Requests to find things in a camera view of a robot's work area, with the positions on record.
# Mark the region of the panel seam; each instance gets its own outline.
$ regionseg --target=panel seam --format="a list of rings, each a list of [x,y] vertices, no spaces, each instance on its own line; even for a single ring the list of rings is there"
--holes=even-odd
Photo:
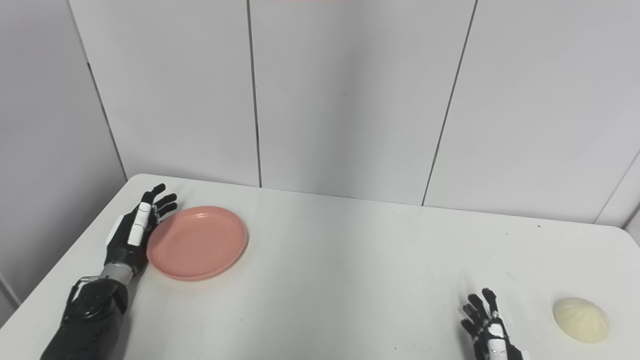
[[[251,4],[246,0],[246,20],[249,29],[249,55],[251,58],[251,83],[253,87],[253,119],[255,121],[255,150],[258,159],[258,186],[262,188],[262,163],[260,160],[260,130],[258,127],[258,100],[255,87],[255,63],[253,61],[253,28],[251,26]]]
[[[476,16],[476,8],[478,6],[478,0],[474,3],[474,8],[471,11],[471,19],[469,20],[469,26],[467,28],[467,34],[465,35],[465,42],[462,45],[462,52],[460,53],[460,59],[458,60],[458,68],[456,69],[456,75],[453,78],[453,86],[451,87],[451,93],[449,94],[449,102],[447,103],[447,109],[444,113],[444,119],[442,120],[442,127],[440,128],[440,134],[438,135],[438,142],[436,144],[436,150],[433,153],[433,161],[431,162],[431,169],[429,170],[429,177],[427,178],[427,185],[424,189],[424,195],[422,196],[422,206],[424,206],[424,202],[427,199],[427,191],[429,190],[429,185],[431,184],[431,176],[433,175],[433,169],[436,165],[436,159],[438,158],[438,153],[440,152],[440,143],[442,142],[442,135],[444,134],[444,128],[447,124],[447,118],[449,116],[449,109],[451,108],[451,101],[453,99],[453,93],[456,91],[456,83],[458,82],[458,76],[460,74],[460,68],[462,67],[462,60],[465,56],[465,50],[467,50],[467,42],[469,40],[469,34],[471,33],[471,26],[474,23],[474,17]]]
[[[634,163],[636,162],[636,160],[638,159],[638,156],[640,155],[640,150],[638,150],[638,152],[636,153],[636,155],[634,156],[633,160],[631,160],[631,163],[629,163],[629,166],[627,167],[625,173],[622,175],[622,177],[620,178],[620,180],[618,181],[618,184],[616,184],[616,187],[613,188],[613,191],[611,192],[611,194],[609,195],[609,198],[607,198],[607,201],[605,201],[604,205],[602,206],[602,209],[600,209],[600,212],[598,212],[597,216],[595,219],[593,219],[593,224],[595,224],[599,219],[600,216],[602,215],[602,213],[604,212],[604,209],[607,208],[607,205],[609,205],[609,202],[611,201],[611,199],[613,199],[613,195],[616,194],[616,192],[618,191],[618,188],[620,187],[620,184],[622,184],[622,182],[625,180],[625,177],[627,176],[627,174],[629,173],[629,171],[631,171],[631,168],[634,166]],[[624,229],[627,224],[631,221],[631,219],[634,217],[634,215],[637,213],[638,211],[638,207],[640,207],[640,204],[634,208],[633,212],[631,212],[630,216],[628,219],[625,219],[625,222],[622,225],[622,228]]]

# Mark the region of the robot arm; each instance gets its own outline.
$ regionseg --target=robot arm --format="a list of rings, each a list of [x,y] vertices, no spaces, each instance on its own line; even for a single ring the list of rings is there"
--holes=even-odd
[[[489,313],[476,294],[469,294],[469,304],[462,308],[469,316],[462,320],[462,326],[473,339],[476,360],[523,360],[521,351],[509,340],[495,294],[488,288],[483,289],[482,294],[489,304]]]
[[[129,281],[147,264],[147,241],[160,219],[177,209],[173,193],[154,203],[165,190],[160,184],[116,221],[109,235],[104,269],[83,277],[67,299],[60,328],[41,360],[107,360],[118,341],[127,311]]]

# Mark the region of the white finger segment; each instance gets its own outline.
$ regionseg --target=white finger segment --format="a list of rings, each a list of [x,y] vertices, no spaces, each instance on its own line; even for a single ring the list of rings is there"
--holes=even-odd
[[[141,202],[138,206],[138,212],[136,213],[136,219],[133,221],[131,232],[129,233],[129,239],[127,243],[129,245],[140,246],[142,237],[145,234],[145,228],[149,220],[149,212],[151,211],[151,204]]]

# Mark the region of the white paneling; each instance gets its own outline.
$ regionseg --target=white paneling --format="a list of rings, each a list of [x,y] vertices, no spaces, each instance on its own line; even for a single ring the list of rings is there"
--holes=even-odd
[[[592,222],[638,150],[640,2],[480,1],[426,205]]]
[[[636,214],[625,228],[629,235],[640,245],[640,213]]]
[[[622,227],[640,205],[640,156],[638,154],[602,209],[595,221],[596,224]]]
[[[244,1],[70,3],[129,177],[258,185]]]
[[[2,327],[4,322],[9,319],[9,316],[11,316],[14,311],[15,306],[13,306],[13,304],[9,301],[9,297],[5,295],[3,290],[0,288],[0,327]]]
[[[420,204],[473,5],[252,0],[263,186]]]
[[[124,184],[64,1],[0,1],[0,272],[24,299]]]

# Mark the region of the table surface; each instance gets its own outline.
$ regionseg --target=table surface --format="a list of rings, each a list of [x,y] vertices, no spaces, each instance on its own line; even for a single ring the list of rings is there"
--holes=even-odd
[[[483,287],[534,360],[640,355],[640,249],[615,227],[138,175],[0,330],[0,359],[40,357],[70,287],[102,269],[115,218],[160,182],[181,208],[237,213],[248,247],[204,281],[149,266],[113,360],[473,359],[461,306]],[[609,315],[605,341],[556,325],[554,302],[573,296]]]

